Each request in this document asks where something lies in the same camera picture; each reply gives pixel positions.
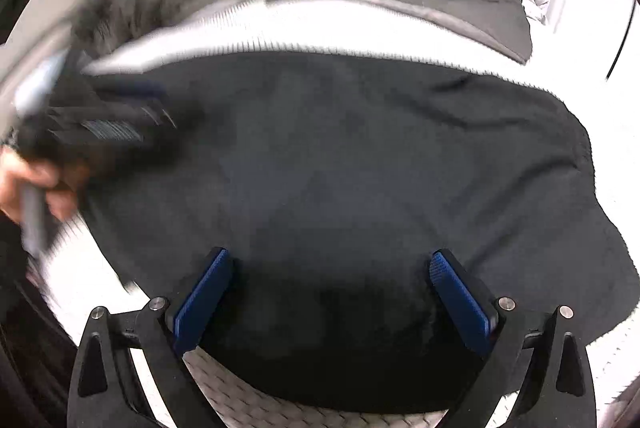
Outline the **white honeycomb mattress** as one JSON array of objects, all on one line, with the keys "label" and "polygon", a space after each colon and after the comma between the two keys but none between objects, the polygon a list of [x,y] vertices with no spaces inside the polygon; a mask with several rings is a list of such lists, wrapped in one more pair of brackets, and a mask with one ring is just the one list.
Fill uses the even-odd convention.
[{"label": "white honeycomb mattress", "polygon": [[[615,78],[585,82],[563,76],[558,41],[532,24],[534,55],[517,66],[486,46],[436,24],[350,0],[285,0],[267,4],[249,0],[214,14],[202,10],[176,28],[159,30],[91,62],[89,74],[132,74],[152,68],[231,52],[293,51],[378,60],[434,63],[472,74],[494,74],[523,87],[544,89],[560,97],[586,126],[593,148],[596,194],[615,226],[620,227],[639,275],[639,86]],[[122,284],[79,215],[66,222],[44,263],[49,307],[70,339],[79,344],[89,306],[113,312],[142,306],[149,298],[137,284]],[[613,427],[631,412],[639,392],[639,300],[634,310],[607,334],[587,346],[597,405],[597,426]],[[204,356],[186,356],[189,370],[222,418],[232,427],[435,427],[443,412],[398,415],[339,413],[297,406],[265,396]]]}]

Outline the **white wardrobe door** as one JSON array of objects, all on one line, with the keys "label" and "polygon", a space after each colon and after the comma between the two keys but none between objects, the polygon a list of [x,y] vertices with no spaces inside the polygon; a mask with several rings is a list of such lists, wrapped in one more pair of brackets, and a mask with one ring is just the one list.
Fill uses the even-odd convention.
[{"label": "white wardrobe door", "polygon": [[639,53],[636,0],[549,0],[547,28],[554,55],[598,81],[634,78]]}]

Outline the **black pants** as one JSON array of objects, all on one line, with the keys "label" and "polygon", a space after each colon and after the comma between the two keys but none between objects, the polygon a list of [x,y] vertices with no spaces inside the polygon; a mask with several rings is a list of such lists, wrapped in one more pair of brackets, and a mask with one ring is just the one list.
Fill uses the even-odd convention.
[{"label": "black pants", "polygon": [[427,284],[441,248],[521,307],[572,307],[585,340],[636,307],[586,129],[549,92],[284,51],[93,77],[162,87],[178,137],[90,185],[92,236],[151,296],[228,249],[233,279],[201,346],[271,396],[449,408],[480,362]]}]

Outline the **light blue pillow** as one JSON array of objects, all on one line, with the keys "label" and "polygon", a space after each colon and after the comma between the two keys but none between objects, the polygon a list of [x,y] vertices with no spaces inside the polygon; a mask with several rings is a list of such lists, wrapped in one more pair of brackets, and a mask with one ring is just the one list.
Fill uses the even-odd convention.
[{"label": "light blue pillow", "polygon": [[45,58],[17,87],[13,107],[19,118],[33,115],[42,108],[60,76],[67,55],[68,49],[65,48]]}]

